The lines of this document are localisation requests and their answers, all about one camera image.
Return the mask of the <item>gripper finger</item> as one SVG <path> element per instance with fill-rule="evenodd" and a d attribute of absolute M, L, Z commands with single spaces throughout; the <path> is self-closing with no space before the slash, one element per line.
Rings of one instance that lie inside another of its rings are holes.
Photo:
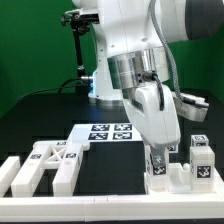
<path fill-rule="evenodd" d="M 165 149 L 151 149 L 152 164 L 154 166 L 164 166 L 165 162 Z"/>

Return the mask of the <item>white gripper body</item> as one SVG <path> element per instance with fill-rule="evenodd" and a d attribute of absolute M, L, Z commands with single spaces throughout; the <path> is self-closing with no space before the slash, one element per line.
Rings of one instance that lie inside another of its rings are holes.
<path fill-rule="evenodd" d="M 127 117 L 148 144 L 155 149 L 177 145 L 181 134 L 177 113 L 170 89 L 163 85 L 164 109 L 160 109 L 160 96 L 157 85 L 148 83 L 135 91 L 135 101 L 142 110 L 124 99 Z"/>

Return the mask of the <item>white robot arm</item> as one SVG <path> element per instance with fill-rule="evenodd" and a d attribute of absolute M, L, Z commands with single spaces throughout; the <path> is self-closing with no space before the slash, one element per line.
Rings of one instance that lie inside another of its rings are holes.
<path fill-rule="evenodd" d="M 92 17 L 98 67 L 122 92 L 129 121 L 151 148 L 155 167 L 180 142 L 179 115 L 200 121 L 209 104 L 180 91 L 169 44 L 208 37 L 224 25 L 224 0 L 72 0 Z"/>

